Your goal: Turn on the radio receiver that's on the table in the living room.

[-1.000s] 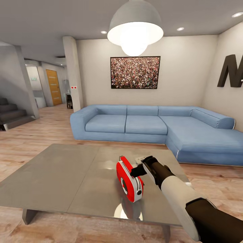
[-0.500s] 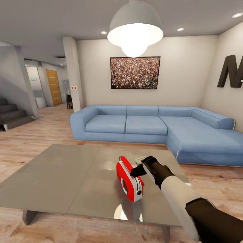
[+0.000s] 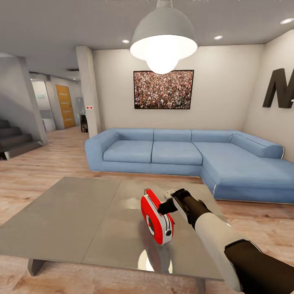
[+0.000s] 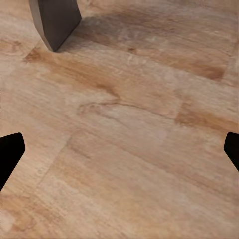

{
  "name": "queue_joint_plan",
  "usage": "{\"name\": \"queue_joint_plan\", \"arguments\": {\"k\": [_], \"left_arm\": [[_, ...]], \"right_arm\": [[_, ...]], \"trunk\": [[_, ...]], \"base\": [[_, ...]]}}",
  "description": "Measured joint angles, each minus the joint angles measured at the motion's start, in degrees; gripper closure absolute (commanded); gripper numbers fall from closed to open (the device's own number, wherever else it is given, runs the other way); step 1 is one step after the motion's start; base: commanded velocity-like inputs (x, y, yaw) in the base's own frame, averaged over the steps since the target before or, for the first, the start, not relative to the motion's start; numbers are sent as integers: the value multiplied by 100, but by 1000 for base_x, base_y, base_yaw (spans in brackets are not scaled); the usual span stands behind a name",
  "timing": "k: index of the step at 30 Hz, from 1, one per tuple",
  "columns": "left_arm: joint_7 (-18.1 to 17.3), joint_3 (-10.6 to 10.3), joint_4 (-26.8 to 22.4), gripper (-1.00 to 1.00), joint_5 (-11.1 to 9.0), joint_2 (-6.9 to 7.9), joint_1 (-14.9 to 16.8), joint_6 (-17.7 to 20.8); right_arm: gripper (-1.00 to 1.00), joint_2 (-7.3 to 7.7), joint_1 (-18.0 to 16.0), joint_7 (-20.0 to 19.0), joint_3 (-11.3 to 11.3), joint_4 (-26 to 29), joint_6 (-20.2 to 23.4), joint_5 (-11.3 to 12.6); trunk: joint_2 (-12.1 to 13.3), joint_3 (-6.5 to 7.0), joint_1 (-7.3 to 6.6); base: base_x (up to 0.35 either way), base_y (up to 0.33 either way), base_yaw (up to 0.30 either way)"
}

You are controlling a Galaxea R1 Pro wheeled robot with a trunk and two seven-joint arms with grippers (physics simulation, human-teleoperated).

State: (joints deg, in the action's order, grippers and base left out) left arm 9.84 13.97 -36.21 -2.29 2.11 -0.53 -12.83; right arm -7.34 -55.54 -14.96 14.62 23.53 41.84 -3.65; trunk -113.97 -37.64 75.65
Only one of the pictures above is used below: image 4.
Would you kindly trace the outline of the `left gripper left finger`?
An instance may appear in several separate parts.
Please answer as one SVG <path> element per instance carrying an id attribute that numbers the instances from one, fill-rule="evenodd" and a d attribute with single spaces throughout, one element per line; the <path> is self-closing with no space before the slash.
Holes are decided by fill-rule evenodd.
<path id="1" fill-rule="evenodd" d="M 25 152 L 21 132 L 0 137 L 0 191 Z"/>

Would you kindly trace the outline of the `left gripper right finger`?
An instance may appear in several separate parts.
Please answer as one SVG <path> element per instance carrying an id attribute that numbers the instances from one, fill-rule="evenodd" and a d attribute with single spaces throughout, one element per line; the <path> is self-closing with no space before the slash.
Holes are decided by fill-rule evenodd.
<path id="1" fill-rule="evenodd" d="M 224 151 L 239 171 L 239 134 L 233 132 L 227 133 Z"/>

